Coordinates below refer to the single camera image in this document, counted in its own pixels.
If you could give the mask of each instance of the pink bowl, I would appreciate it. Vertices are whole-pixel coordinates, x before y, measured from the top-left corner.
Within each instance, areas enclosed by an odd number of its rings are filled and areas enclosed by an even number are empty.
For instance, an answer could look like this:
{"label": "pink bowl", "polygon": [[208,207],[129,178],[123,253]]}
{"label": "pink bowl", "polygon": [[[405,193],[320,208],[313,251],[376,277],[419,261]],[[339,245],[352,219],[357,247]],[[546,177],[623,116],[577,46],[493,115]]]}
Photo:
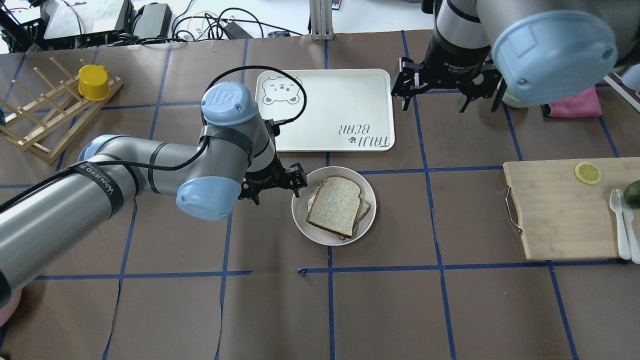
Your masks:
{"label": "pink bowl", "polygon": [[20,296],[22,295],[22,290],[13,294],[9,303],[4,307],[0,308],[0,326],[4,325],[7,320],[13,315],[15,308],[18,307],[18,303],[20,302]]}

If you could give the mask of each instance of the yellow cup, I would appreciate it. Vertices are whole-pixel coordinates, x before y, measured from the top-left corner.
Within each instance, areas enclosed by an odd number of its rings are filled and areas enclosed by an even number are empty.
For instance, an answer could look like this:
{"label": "yellow cup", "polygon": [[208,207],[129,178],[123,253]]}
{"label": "yellow cup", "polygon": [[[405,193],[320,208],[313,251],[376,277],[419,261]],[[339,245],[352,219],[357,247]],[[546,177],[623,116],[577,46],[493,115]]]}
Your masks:
{"label": "yellow cup", "polygon": [[85,65],[78,72],[78,91],[91,101],[100,101],[109,96],[109,77],[102,65]]}

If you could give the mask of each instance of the wooden cutting board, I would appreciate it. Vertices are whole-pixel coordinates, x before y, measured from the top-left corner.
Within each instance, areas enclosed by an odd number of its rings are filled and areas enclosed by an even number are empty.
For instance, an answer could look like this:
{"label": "wooden cutting board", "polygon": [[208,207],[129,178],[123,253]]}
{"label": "wooden cutting board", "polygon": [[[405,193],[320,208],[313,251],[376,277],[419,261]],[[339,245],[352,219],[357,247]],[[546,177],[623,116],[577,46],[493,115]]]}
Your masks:
{"label": "wooden cutting board", "polygon": [[[580,182],[573,169],[581,161],[602,173],[596,185]],[[529,260],[618,258],[611,190],[640,180],[640,158],[517,161],[504,163],[522,245]],[[640,213],[634,231],[640,238]]]}

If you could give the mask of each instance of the robotic arm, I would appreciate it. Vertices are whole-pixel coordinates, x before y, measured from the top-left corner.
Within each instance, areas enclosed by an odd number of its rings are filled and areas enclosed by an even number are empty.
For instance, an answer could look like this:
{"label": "robotic arm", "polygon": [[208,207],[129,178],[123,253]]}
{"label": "robotic arm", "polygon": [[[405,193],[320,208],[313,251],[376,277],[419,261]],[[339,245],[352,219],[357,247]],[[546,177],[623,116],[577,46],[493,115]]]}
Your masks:
{"label": "robotic arm", "polygon": [[100,136],[83,149],[79,163],[1,206],[0,306],[143,191],[176,196],[181,210],[205,220],[227,218],[237,199],[258,204],[261,190],[298,195],[307,185],[302,166],[284,168],[273,137],[304,107],[274,124],[262,119],[244,85],[215,82],[202,97],[199,147]]}
{"label": "robotic arm", "polygon": [[463,112],[499,83],[492,111],[505,92],[548,104],[640,62],[638,0],[423,0],[422,11],[436,17],[425,59],[400,58],[392,84],[404,111],[413,96],[457,88]]}

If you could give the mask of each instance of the white plate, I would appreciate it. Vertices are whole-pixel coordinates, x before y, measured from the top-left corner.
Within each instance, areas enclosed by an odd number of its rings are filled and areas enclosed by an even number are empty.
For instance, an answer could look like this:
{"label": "white plate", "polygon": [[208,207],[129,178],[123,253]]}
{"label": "white plate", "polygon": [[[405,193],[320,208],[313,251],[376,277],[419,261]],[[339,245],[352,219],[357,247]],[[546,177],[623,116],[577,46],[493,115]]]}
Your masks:
{"label": "white plate", "polygon": [[[278,151],[386,151],[396,142],[391,85],[382,69],[288,70],[307,92],[302,116],[280,128]],[[263,119],[283,120],[302,109],[302,92],[273,71],[255,90]]]}
{"label": "white plate", "polygon": [[[309,193],[316,187],[316,185],[322,183],[324,179],[332,175],[344,176],[347,179],[355,181],[355,183],[362,189],[360,197],[371,204],[369,212],[362,218],[358,226],[356,226],[353,237],[351,239],[345,239],[344,241],[338,239],[335,234],[322,230],[307,222],[307,215],[309,214],[307,209],[307,197],[309,196]],[[294,195],[293,199],[291,199],[291,213],[293,214],[293,220],[296,222],[298,229],[300,229],[307,238],[321,245],[341,246],[353,243],[369,230],[376,217],[378,206],[376,203],[376,196],[373,193],[371,185],[364,177],[362,177],[362,175],[344,167],[324,167],[307,175],[307,183],[308,186],[306,188],[300,189],[300,197],[295,197]]]}

